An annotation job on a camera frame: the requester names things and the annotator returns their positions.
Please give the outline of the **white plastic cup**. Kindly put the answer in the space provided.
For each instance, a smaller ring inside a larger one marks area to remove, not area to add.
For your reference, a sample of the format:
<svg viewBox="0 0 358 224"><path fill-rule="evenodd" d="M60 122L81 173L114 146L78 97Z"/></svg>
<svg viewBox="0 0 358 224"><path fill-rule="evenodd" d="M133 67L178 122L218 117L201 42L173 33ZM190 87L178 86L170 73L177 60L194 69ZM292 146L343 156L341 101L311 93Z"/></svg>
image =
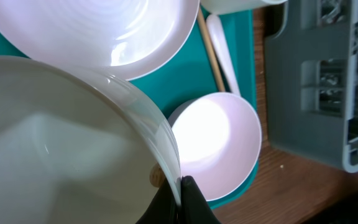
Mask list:
<svg viewBox="0 0 358 224"><path fill-rule="evenodd" d="M201 0L200 3L208 12L223 15L278 5L286 1L287 0Z"/></svg>

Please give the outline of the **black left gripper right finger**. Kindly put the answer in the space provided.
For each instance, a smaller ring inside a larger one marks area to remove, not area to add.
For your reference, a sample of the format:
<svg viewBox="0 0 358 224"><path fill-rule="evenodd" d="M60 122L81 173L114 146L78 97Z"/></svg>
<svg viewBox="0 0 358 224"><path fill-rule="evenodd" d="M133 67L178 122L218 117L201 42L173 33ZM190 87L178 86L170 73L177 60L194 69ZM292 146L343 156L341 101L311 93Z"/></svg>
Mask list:
<svg viewBox="0 0 358 224"><path fill-rule="evenodd" d="M181 178L181 224L220 224L192 176Z"/></svg>

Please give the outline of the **white bowl with food scraps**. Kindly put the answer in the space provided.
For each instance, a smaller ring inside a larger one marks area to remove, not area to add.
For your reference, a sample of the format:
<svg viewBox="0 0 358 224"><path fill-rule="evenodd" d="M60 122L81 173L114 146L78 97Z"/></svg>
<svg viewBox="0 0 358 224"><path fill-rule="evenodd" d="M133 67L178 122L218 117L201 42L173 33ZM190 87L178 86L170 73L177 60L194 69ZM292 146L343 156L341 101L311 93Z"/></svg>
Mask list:
<svg viewBox="0 0 358 224"><path fill-rule="evenodd" d="M0 223L135 223L158 189L181 203L178 148L131 83L0 56Z"/></svg>

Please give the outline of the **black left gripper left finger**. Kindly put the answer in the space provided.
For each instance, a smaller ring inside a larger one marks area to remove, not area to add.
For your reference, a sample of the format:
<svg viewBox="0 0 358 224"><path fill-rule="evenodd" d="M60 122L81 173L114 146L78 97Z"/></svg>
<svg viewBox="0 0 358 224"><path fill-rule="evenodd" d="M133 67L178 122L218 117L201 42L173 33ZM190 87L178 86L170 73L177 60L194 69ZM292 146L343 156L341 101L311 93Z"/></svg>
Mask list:
<svg viewBox="0 0 358 224"><path fill-rule="evenodd" d="M167 180L164 180L149 207L136 224L177 224L177 205Z"/></svg>

